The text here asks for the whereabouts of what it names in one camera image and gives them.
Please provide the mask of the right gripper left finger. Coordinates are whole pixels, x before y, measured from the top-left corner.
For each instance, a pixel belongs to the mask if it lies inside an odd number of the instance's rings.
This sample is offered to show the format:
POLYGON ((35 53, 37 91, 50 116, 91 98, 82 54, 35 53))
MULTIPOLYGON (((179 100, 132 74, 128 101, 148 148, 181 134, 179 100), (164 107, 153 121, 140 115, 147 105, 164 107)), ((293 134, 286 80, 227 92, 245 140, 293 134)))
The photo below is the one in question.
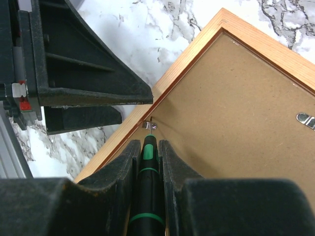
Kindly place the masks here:
POLYGON ((120 236, 126 225, 141 144, 74 183, 67 178, 3 179, 3 236, 120 236))

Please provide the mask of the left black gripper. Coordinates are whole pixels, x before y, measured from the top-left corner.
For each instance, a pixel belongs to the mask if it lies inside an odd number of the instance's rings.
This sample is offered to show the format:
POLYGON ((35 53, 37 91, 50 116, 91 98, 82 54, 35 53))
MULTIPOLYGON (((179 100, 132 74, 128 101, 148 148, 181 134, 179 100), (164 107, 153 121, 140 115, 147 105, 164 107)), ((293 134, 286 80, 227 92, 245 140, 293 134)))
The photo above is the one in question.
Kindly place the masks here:
POLYGON ((152 104, 153 93, 68 0, 0 2, 0 100, 22 130, 41 106, 152 104))

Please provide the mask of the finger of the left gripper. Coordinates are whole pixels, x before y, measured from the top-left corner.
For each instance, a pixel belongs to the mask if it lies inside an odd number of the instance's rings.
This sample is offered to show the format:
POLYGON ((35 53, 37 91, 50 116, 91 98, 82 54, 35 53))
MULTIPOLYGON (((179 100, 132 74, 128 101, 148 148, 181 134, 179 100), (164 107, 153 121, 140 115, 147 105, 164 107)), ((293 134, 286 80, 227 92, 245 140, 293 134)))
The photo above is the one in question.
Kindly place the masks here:
POLYGON ((44 107, 44 114, 48 135, 122 123, 121 113, 111 106, 44 107))

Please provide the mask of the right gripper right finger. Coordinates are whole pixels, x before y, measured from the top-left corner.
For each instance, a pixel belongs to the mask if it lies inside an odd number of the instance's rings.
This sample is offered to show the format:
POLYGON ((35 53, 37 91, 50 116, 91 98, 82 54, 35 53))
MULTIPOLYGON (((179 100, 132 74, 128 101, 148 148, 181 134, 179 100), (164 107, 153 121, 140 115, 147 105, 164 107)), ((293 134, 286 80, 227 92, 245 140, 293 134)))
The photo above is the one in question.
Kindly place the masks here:
POLYGON ((169 236, 312 236, 315 215, 293 181, 202 177, 158 144, 169 236))

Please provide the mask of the green black precision screwdriver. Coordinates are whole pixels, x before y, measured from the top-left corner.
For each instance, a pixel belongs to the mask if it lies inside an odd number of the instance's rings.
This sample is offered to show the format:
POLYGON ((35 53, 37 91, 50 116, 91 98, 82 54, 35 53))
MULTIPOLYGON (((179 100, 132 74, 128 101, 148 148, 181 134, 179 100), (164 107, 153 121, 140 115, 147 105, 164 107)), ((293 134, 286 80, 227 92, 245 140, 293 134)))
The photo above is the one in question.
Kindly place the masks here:
POLYGON ((127 235, 163 236, 165 226, 164 190, 159 171, 157 139, 150 133, 145 137, 141 150, 127 235))

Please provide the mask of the red wooden photo frame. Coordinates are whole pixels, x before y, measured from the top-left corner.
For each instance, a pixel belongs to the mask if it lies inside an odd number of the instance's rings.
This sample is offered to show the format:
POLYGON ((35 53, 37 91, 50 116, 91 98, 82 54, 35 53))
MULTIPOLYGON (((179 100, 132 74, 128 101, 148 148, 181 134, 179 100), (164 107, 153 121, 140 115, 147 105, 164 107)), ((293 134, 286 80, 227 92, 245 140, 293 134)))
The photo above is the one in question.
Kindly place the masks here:
POLYGON ((315 66, 221 9, 77 176, 111 163, 152 117, 206 177, 284 177, 312 191, 315 66))

